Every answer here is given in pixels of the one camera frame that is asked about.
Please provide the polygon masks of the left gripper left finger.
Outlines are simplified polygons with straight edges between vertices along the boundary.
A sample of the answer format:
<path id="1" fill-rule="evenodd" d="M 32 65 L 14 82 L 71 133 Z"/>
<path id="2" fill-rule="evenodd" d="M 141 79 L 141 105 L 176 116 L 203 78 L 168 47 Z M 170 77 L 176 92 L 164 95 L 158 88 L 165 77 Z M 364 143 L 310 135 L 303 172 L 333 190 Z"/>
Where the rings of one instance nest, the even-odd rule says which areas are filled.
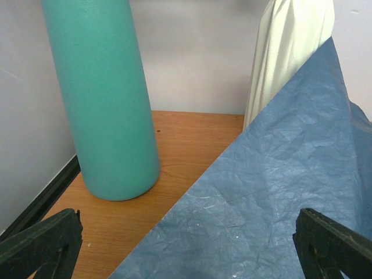
<path id="1" fill-rule="evenodd" d="M 1 242 L 1 278 L 72 278 L 82 231 L 67 208 Z"/>

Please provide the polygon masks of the blue paper bouquet wrapper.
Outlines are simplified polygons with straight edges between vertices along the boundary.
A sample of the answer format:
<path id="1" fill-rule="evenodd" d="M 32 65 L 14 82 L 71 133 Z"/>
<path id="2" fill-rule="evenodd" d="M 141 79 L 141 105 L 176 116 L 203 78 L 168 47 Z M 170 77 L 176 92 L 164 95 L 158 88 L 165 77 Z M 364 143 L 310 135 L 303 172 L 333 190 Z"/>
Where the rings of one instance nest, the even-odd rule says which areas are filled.
<path id="1" fill-rule="evenodd" d="M 302 208 L 371 237 L 371 123 L 327 40 L 112 273 L 303 278 Z"/>

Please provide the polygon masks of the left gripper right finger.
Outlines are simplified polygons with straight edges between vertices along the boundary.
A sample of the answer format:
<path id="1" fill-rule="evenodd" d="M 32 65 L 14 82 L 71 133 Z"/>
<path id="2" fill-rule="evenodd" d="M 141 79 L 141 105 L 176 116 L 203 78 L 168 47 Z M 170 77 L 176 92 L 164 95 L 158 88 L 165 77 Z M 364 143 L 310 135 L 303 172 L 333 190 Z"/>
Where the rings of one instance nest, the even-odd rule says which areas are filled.
<path id="1" fill-rule="evenodd" d="M 371 278 L 371 241 L 311 208 L 292 236 L 306 278 Z"/>

